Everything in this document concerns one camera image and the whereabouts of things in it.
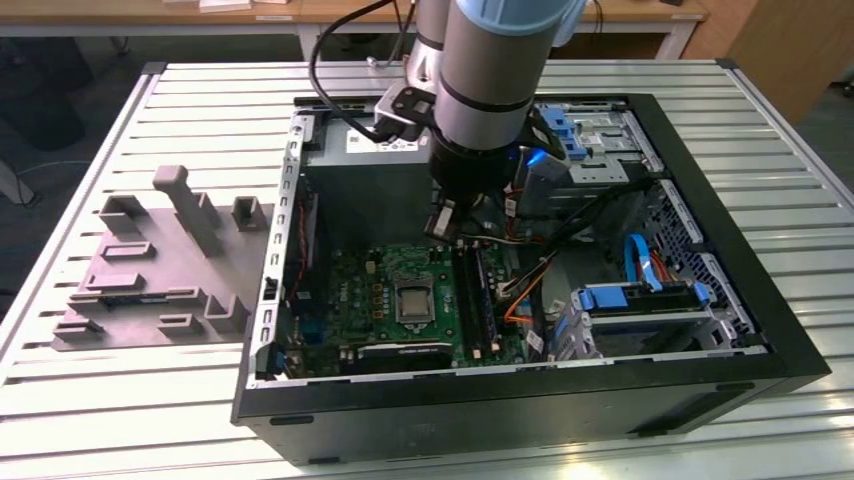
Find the green motherboard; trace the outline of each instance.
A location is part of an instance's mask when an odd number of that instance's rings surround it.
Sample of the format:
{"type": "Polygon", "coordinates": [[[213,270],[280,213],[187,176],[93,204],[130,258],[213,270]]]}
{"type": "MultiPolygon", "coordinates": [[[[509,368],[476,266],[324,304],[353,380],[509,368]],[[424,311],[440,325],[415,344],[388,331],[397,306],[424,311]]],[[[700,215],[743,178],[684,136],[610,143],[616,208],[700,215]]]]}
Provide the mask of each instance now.
{"type": "MultiPolygon", "coordinates": [[[[500,325],[499,311],[493,311],[500,328],[495,345],[483,354],[472,354],[467,348],[472,328],[465,331],[460,308],[472,307],[457,298],[455,252],[449,247],[393,245],[333,253],[328,311],[324,318],[304,321],[300,328],[308,344],[305,376],[340,375],[341,360],[353,349],[376,344],[449,344],[452,368],[523,361],[517,327],[500,325]]],[[[481,246],[479,258],[492,295],[507,279],[499,246],[481,246]]]]}

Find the chip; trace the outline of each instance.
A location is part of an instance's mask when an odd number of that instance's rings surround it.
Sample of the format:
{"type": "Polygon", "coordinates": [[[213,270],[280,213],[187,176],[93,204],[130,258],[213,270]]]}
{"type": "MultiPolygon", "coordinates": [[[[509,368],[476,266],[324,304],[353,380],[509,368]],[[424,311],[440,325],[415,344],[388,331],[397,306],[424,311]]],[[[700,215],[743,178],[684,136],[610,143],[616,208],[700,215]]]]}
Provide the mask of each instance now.
{"type": "Polygon", "coordinates": [[[397,323],[420,329],[436,321],[431,279],[396,281],[395,297],[397,323]]]}
{"type": "Polygon", "coordinates": [[[425,288],[400,290],[400,316],[423,317],[429,315],[429,291],[425,288]]]}

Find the expansion slot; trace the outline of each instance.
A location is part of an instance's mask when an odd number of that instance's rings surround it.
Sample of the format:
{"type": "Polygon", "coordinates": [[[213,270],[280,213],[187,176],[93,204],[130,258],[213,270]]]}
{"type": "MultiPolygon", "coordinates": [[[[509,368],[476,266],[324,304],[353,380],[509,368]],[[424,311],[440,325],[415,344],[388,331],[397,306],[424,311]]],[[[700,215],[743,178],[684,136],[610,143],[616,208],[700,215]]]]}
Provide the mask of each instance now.
{"type": "Polygon", "coordinates": [[[467,253],[471,269],[473,269],[473,272],[477,275],[475,305],[477,310],[477,324],[480,326],[480,335],[483,338],[483,344],[488,347],[488,350],[491,352],[496,352],[500,347],[497,342],[497,328],[495,327],[495,310],[492,307],[489,284],[487,283],[485,279],[485,268],[483,265],[480,248],[472,247],[468,249],[467,253]]]}
{"type": "Polygon", "coordinates": [[[459,323],[463,329],[463,345],[465,347],[467,354],[469,353],[471,358],[476,360],[481,355],[483,344],[480,342],[477,325],[475,323],[476,320],[472,318],[472,304],[475,303],[475,299],[472,298],[469,283],[467,281],[465,247],[453,249],[451,265],[453,268],[453,285],[456,287],[459,323]]]}
{"type": "Polygon", "coordinates": [[[463,342],[479,359],[500,349],[480,249],[468,245],[453,249],[452,265],[463,342]]]}

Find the motherboard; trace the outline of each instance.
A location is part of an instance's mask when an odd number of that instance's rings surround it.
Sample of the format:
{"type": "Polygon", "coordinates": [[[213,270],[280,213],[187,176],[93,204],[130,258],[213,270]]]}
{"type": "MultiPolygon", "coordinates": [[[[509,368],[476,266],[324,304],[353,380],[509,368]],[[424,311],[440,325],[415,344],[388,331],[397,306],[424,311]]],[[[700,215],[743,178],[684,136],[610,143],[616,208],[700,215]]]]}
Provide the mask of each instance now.
{"type": "Polygon", "coordinates": [[[300,321],[308,377],[347,374],[369,355],[389,361],[407,345],[451,368],[523,361],[517,326],[495,320],[508,276],[497,245],[392,245],[332,257],[327,313],[300,321]]]}

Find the wooden table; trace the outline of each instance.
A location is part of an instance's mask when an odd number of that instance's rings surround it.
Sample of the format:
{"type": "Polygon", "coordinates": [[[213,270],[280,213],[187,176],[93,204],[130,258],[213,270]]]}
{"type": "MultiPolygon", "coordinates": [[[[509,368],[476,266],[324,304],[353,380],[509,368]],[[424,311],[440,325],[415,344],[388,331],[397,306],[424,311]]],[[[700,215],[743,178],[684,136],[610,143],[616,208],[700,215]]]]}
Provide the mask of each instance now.
{"type": "MultiPolygon", "coordinates": [[[[698,0],[674,7],[658,0],[600,0],[606,33],[664,33],[656,58],[676,59],[698,22],[707,16],[698,0]]],[[[308,56],[321,29],[369,0],[292,0],[255,4],[251,10],[199,13],[195,3],[161,0],[0,0],[0,36],[142,36],[296,34],[308,56]]],[[[409,1],[397,0],[405,15],[409,1]]],[[[592,32],[596,10],[587,6],[579,32],[592,32]]],[[[340,33],[397,31],[393,8],[384,7],[340,33]]]]}

